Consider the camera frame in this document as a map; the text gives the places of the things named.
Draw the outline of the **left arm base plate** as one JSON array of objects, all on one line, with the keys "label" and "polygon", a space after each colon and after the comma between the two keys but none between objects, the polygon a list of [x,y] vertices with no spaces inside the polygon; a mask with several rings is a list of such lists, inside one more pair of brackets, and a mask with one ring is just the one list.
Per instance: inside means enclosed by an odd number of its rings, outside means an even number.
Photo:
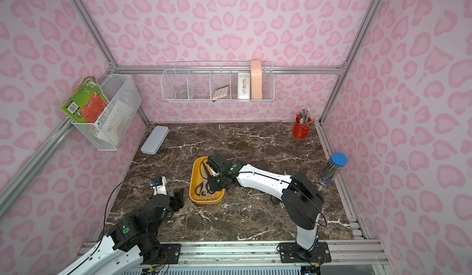
[{"label": "left arm base plate", "polygon": [[153,268],[165,264],[176,265],[179,261],[182,244],[159,244],[143,255],[142,265],[150,265]]}]

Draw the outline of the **yellow plastic storage box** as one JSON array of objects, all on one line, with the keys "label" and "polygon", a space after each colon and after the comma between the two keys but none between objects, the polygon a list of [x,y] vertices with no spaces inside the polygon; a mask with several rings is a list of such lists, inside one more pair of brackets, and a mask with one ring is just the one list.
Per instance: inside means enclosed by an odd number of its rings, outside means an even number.
[{"label": "yellow plastic storage box", "polygon": [[192,202],[200,205],[210,205],[220,203],[224,197],[224,190],[211,191],[208,185],[208,173],[211,170],[207,167],[207,157],[198,158],[193,165],[189,197]]}]

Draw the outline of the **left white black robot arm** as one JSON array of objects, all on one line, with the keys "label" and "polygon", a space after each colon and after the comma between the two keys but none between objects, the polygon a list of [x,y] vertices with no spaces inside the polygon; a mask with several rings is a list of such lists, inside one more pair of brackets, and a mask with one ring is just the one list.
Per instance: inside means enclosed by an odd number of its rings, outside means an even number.
[{"label": "left white black robot arm", "polygon": [[60,273],[62,275],[121,275],[141,265],[155,270],[179,261],[181,244],[162,244],[159,228],[184,207],[184,190],[156,194],[143,207],[111,227],[88,252]]}]

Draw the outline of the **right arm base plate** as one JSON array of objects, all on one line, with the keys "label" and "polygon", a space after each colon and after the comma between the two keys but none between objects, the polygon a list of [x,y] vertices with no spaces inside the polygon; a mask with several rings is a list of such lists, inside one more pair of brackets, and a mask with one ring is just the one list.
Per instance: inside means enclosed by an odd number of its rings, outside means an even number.
[{"label": "right arm base plate", "polygon": [[326,242],[317,242],[312,250],[305,250],[296,243],[280,243],[276,250],[282,263],[331,263],[331,252]]}]

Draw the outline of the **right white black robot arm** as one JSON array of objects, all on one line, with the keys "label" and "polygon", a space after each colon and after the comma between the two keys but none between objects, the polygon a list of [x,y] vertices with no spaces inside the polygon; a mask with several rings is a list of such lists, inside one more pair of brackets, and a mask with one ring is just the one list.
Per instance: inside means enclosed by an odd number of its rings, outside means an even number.
[{"label": "right white black robot arm", "polygon": [[305,174],[275,174],[246,162],[232,162],[220,153],[209,157],[203,170],[211,193],[240,186],[259,190],[281,201],[297,226],[297,245],[306,251],[315,249],[318,228],[327,226],[322,213],[324,197]]}]

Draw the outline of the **small grey black scissors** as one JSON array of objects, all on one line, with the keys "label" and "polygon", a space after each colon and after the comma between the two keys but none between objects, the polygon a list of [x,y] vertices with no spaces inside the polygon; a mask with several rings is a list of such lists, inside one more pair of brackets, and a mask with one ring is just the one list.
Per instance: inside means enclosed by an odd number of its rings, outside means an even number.
[{"label": "small grey black scissors", "polygon": [[206,187],[207,187],[207,183],[206,182],[201,182],[195,188],[194,192],[201,200],[205,200],[205,189],[206,189]]}]

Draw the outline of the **pink scissors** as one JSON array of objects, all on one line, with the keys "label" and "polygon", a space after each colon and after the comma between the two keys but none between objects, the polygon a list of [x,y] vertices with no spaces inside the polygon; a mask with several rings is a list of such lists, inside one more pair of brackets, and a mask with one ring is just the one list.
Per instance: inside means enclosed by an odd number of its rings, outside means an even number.
[{"label": "pink scissors", "polygon": [[215,199],[216,199],[216,193],[213,192],[208,187],[206,187],[206,189],[205,189],[205,200],[215,200]]}]

